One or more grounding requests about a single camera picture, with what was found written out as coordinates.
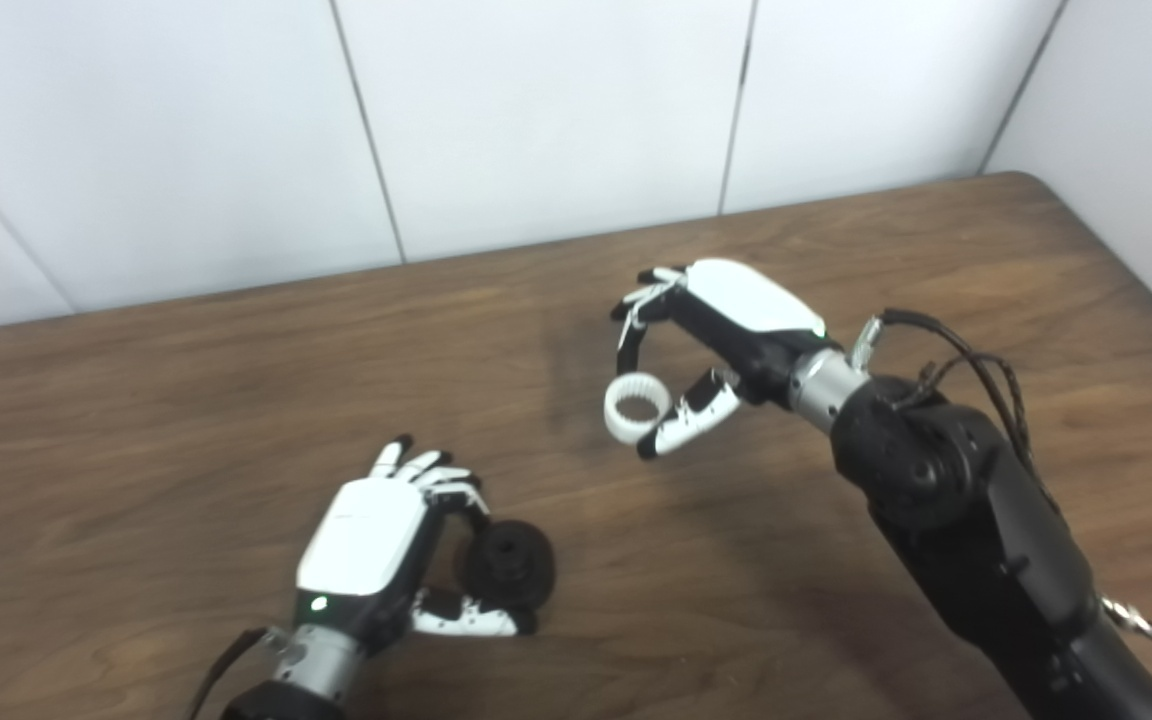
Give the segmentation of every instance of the black robotic arm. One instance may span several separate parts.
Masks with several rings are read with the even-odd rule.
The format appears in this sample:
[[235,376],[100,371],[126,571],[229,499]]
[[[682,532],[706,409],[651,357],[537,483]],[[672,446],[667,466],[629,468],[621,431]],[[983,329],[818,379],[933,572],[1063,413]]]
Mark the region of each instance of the black robotic arm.
[[[649,270],[612,311],[622,320],[617,378],[604,410],[622,442],[653,457],[730,416],[740,400],[772,401],[826,433],[838,472],[859,487],[879,532],[952,631],[986,653],[1038,720],[1152,720],[1152,675],[1119,629],[1152,638],[1134,607],[1098,593],[1087,560],[1033,469],[1020,384],[1005,361],[976,353],[934,318],[888,310],[849,354],[826,325],[771,279],[732,260]],[[634,388],[650,323],[673,320],[722,357],[654,423],[628,433],[616,404]],[[935,332],[958,356],[918,381],[867,372],[884,325]],[[965,363],[986,384],[1003,429],[937,392]],[[1008,407],[988,363],[1001,365]]]

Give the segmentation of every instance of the wooden table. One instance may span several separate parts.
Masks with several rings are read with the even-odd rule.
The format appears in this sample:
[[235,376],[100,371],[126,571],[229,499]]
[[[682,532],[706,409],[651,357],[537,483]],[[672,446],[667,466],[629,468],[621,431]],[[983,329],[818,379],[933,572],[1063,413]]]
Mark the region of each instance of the wooden table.
[[[1101,588],[1152,617],[1152,296],[1005,174],[0,328],[0,720],[177,717],[238,629],[288,620],[320,511],[401,430],[547,530],[561,575],[539,637],[410,637],[354,717],[1021,717],[803,420],[748,409],[652,464],[608,438],[607,311],[702,256],[846,342],[915,306],[1011,357]],[[893,332],[878,364],[945,357]],[[676,328],[644,346],[676,388],[711,361]],[[983,404],[968,376],[948,391]],[[244,659],[205,717],[268,673]]]

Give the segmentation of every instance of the robotic hand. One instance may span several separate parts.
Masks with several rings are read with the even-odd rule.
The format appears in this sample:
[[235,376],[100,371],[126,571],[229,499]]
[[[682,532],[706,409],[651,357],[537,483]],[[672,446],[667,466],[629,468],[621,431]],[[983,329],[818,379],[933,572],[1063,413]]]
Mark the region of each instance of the robotic hand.
[[[869,514],[941,620],[986,653],[1031,717],[1152,720],[1152,675],[1116,629],[1152,623],[1093,588],[1087,560],[1043,486],[1029,448],[1020,382],[1001,357],[977,353],[931,316],[886,310],[850,354],[785,288],[732,260],[646,270],[612,311],[623,320],[617,379],[604,416],[621,442],[650,458],[691,441],[740,401],[772,401],[829,438],[838,472],[865,493]],[[719,357],[672,409],[668,391],[637,373],[650,323],[672,319]],[[872,377],[884,325],[937,333],[957,351],[918,381]],[[986,387],[1005,427],[952,404],[938,384],[956,364]],[[1002,369],[1008,406],[987,363]],[[632,423],[617,402],[642,396],[657,419]]]
[[[604,418],[621,442],[636,444],[644,458],[664,455],[715,427],[735,414],[741,400],[763,404],[771,400],[783,409],[795,406],[795,372],[804,357],[820,356],[814,373],[836,377],[840,391],[861,382],[836,353],[819,314],[771,279],[733,260],[698,260],[685,268],[644,270],[639,282],[612,310],[623,320],[616,354],[617,381],[604,400]],[[657,379],[636,372],[639,346],[650,323],[673,320],[727,361],[732,372],[711,369],[672,409],[668,391]],[[813,392],[820,392],[819,382]],[[657,420],[634,423],[617,410],[627,397],[644,397],[657,406]],[[813,424],[828,426],[828,406],[797,402]]]
[[[401,464],[402,435],[380,450],[367,477],[340,487],[296,577],[294,632],[243,632],[215,661],[187,717],[220,674],[256,643],[279,655],[274,679],[234,698],[223,720],[340,720],[358,666],[407,630],[435,635],[536,632],[535,611],[554,588],[554,559],[540,530],[490,520],[479,479],[430,450]],[[449,515],[473,529],[467,593],[423,588]]]

